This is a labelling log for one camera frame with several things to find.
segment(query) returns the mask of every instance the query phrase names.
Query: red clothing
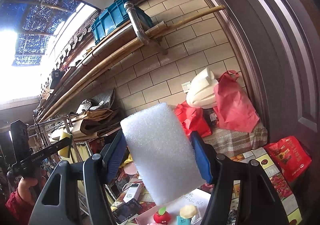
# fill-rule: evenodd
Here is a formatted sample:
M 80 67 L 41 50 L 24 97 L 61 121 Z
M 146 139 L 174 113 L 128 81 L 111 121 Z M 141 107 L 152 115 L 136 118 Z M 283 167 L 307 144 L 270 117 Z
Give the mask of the red clothing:
M 10 194 L 5 206 L 17 219 L 19 225 L 28 225 L 33 206 L 21 199 L 18 190 Z

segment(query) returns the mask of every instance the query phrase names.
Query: red plastic bag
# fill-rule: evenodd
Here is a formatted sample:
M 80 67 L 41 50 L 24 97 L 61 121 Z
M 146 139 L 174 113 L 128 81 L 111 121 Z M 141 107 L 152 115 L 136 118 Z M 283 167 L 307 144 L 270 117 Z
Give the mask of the red plastic bag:
M 288 182 L 297 178 L 311 163 L 311 158 L 294 136 L 282 138 L 277 143 L 267 144 L 264 149 L 272 160 L 279 164 L 282 174 Z
M 213 88 L 217 106 L 214 111 L 219 119 L 217 125 L 222 129 L 251 133 L 259 117 L 247 94 L 236 82 L 239 74 L 226 71 Z
M 198 131 L 201 137 L 212 134 L 210 127 L 202 115 L 202 108 L 190 107 L 185 101 L 177 105 L 174 113 L 181 122 L 187 137 L 190 136 L 192 131 Z

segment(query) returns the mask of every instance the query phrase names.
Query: red apple toy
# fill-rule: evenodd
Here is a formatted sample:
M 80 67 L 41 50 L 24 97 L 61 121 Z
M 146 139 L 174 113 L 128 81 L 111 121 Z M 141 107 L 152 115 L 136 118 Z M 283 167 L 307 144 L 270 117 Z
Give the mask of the red apple toy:
M 155 215 L 153 215 L 153 219 L 156 223 L 167 225 L 171 220 L 171 215 L 165 211 L 165 207 L 162 207 L 157 213 L 155 213 Z

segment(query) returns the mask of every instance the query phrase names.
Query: screw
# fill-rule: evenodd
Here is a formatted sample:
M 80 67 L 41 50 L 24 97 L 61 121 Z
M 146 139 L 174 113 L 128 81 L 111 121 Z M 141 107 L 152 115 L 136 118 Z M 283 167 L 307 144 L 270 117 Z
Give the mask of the screw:
M 63 160 L 59 162 L 59 166 L 66 166 L 68 164 L 68 161 Z
M 95 153 L 93 156 L 91 156 L 93 160 L 99 160 L 101 157 L 101 154 Z
M 132 2 L 126 2 L 124 3 L 124 8 L 126 9 L 126 11 L 128 12 L 130 9 L 133 9 L 133 3 Z
M 217 154 L 218 160 L 224 160 L 225 158 L 226 158 L 226 156 L 224 154 L 221 154 L 221 153 Z
M 250 163 L 253 166 L 258 166 L 259 165 L 259 162 L 257 160 L 255 160 L 255 159 L 251 160 Z

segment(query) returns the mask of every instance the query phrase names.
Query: smartphone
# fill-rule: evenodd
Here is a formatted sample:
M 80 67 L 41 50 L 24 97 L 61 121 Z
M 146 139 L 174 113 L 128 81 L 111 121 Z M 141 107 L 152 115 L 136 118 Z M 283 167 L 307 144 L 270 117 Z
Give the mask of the smartphone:
M 121 224 L 134 215 L 138 214 L 142 206 L 137 202 L 136 199 L 131 199 L 127 203 L 122 204 L 118 209 L 113 212 L 113 216 L 118 224 Z

